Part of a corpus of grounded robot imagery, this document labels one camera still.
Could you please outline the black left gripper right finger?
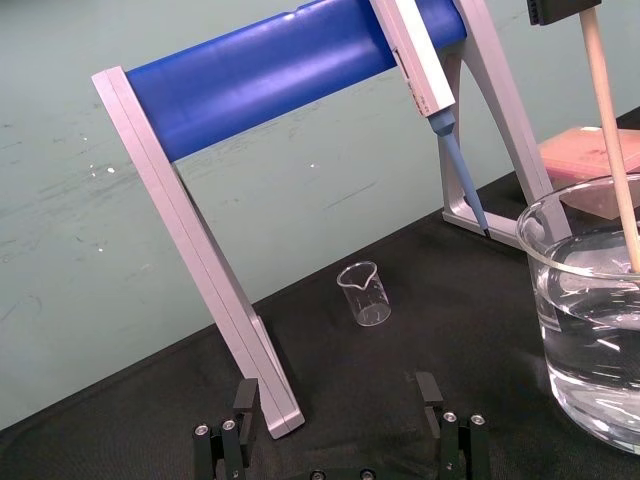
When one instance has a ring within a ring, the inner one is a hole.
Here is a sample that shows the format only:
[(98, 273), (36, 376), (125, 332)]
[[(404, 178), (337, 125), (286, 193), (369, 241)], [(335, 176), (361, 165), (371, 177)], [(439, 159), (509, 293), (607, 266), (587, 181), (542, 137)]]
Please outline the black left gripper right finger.
[(445, 407), (444, 397), (432, 373), (416, 372), (428, 431), (435, 442), (437, 479), (490, 479), (488, 423), (474, 413), (459, 417)]

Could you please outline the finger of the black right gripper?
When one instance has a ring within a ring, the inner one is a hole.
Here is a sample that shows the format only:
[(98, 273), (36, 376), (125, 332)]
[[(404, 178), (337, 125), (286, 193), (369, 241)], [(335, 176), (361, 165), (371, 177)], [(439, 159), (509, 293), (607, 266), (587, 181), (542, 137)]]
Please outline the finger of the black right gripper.
[(599, 6), (601, 0), (527, 0), (531, 25), (550, 25), (584, 10)]

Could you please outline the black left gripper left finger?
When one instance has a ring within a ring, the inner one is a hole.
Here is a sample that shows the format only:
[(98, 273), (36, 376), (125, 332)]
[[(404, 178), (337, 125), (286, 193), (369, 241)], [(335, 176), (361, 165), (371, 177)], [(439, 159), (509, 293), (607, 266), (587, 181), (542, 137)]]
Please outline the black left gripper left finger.
[(223, 463), (223, 479), (245, 479), (260, 419), (259, 382), (243, 379), (237, 388), (232, 415), (219, 424), (201, 422), (192, 430), (194, 478), (216, 479)]

